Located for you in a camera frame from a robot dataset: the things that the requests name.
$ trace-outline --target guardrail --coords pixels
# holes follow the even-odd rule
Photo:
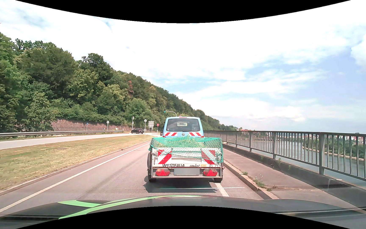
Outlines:
[[[289,131],[204,131],[237,148],[268,153],[366,181],[366,134]]]
[[[45,131],[45,132],[16,132],[16,133],[0,133],[0,137],[30,136],[30,135],[54,135],[54,134],[88,134],[88,133],[113,133],[122,132],[122,130],[109,131]]]

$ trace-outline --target green net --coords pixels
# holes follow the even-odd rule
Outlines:
[[[207,164],[223,162],[221,138],[195,138],[190,135],[176,138],[152,138],[149,150],[151,149],[158,156],[171,154],[184,158],[198,158]]]

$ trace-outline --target grass median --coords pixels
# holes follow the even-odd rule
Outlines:
[[[137,134],[0,150],[0,191],[151,138]]]

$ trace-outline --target traffic light pole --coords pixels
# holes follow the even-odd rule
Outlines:
[[[167,111],[167,112],[173,112],[173,113],[176,115],[176,117],[177,117],[176,112],[174,112],[174,111],[169,111],[169,110],[166,110],[166,109],[163,109],[163,113],[166,113],[166,111]]]

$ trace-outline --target white lane marking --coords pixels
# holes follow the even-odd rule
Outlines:
[[[179,189],[179,190],[181,190],[181,189],[225,189],[225,188],[223,188],[220,185],[220,187],[217,187],[217,188],[160,188],[160,189],[162,189],[162,190],[172,190],[172,189]]]
[[[22,202],[23,202],[23,201],[25,201],[25,200],[28,200],[28,199],[30,199],[30,198],[32,198],[32,197],[34,197],[35,195],[41,194],[42,192],[47,191],[47,190],[49,190],[49,189],[51,189],[51,188],[53,188],[53,187],[55,187],[55,186],[57,186],[57,185],[60,185],[60,184],[62,184],[62,183],[64,183],[64,182],[66,182],[66,181],[68,181],[68,180],[70,180],[70,179],[72,179],[72,178],[74,178],[74,177],[76,177],[76,176],[79,176],[79,175],[81,175],[81,174],[83,174],[83,173],[85,173],[85,172],[88,172],[88,171],[90,171],[91,169],[97,168],[97,167],[98,167],[98,166],[100,166],[100,165],[103,165],[103,164],[105,164],[105,163],[107,163],[107,162],[110,162],[110,161],[112,161],[112,160],[116,159],[116,158],[119,158],[120,156],[123,156],[123,155],[125,155],[125,154],[127,154],[127,153],[130,153],[130,152],[132,152],[132,151],[134,151],[134,150],[137,150],[137,149],[142,148],[142,147],[144,147],[144,146],[146,146],[146,145],[149,145],[149,144],[150,144],[150,143],[145,144],[145,145],[143,145],[143,146],[140,146],[140,147],[138,147],[138,148],[135,148],[135,149],[133,149],[133,150],[131,150],[131,151],[128,151],[128,152],[126,152],[126,153],[123,153],[123,154],[121,154],[121,155],[119,155],[119,156],[116,156],[116,157],[114,157],[114,158],[111,158],[111,159],[109,159],[109,160],[107,160],[107,161],[104,161],[104,162],[103,162],[103,163],[101,163],[101,164],[98,164],[98,165],[96,165],[96,166],[93,166],[93,167],[91,167],[91,168],[89,168],[89,169],[86,169],[86,170],[84,170],[84,171],[82,171],[82,172],[79,172],[78,174],[73,175],[73,176],[71,176],[71,177],[69,177],[69,178],[67,178],[67,179],[64,179],[64,180],[62,180],[62,181],[59,181],[59,182],[57,182],[57,183],[56,183],[56,184],[54,184],[54,185],[50,185],[49,187],[47,187],[47,188],[45,188],[45,189],[42,189],[42,190],[40,190],[40,191],[38,191],[38,192],[35,192],[35,193],[34,193],[34,194],[32,194],[32,195],[28,195],[27,197],[23,198],[22,200],[18,200],[18,201],[16,201],[16,202],[15,202],[15,203],[13,203],[13,204],[10,204],[10,205],[8,205],[8,206],[6,206],[6,207],[4,207],[4,208],[1,208],[1,209],[0,209],[0,213],[1,213],[1,212],[3,212],[3,211],[5,211],[5,210],[7,210],[7,209],[10,209],[11,207],[13,207],[13,206],[15,206],[15,205],[17,205],[17,204],[22,203]]]
[[[230,197],[220,183],[215,183],[222,196]]]

